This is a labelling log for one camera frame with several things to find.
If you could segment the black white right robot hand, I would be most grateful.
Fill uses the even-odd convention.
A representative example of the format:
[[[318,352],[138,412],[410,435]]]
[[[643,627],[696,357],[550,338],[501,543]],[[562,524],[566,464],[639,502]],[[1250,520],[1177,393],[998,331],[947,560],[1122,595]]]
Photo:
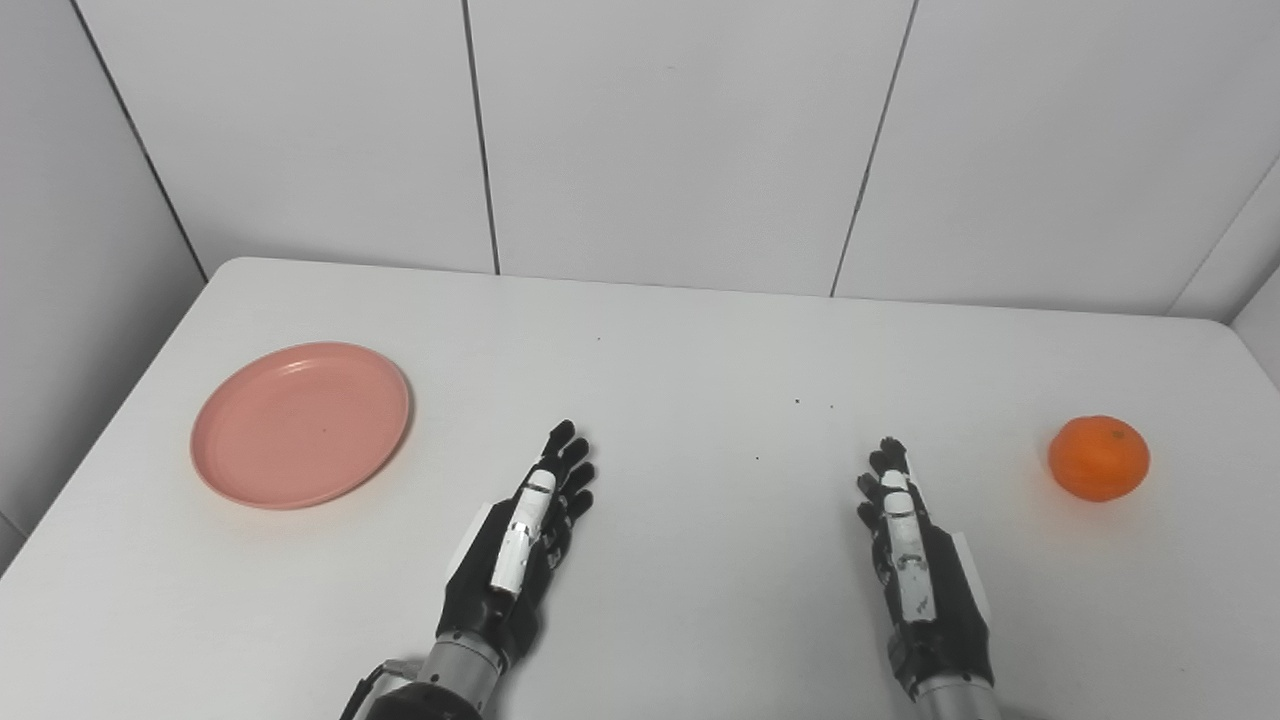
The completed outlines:
[[[892,623],[893,676],[920,705],[945,682],[995,687],[989,625],[972,557],[931,518],[905,445],[884,437],[856,479],[858,516],[870,532],[870,559]]]

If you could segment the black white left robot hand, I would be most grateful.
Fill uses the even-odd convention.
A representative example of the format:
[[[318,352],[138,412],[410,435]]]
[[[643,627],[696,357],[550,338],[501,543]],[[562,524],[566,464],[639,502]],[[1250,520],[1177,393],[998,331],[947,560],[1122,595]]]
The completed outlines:
[[[541,630],[541,603],[594,496],[591,446],[568,419],[554,427],[516,492],[493,503],[445,585],[440,638],[471,635],[507,673]]]

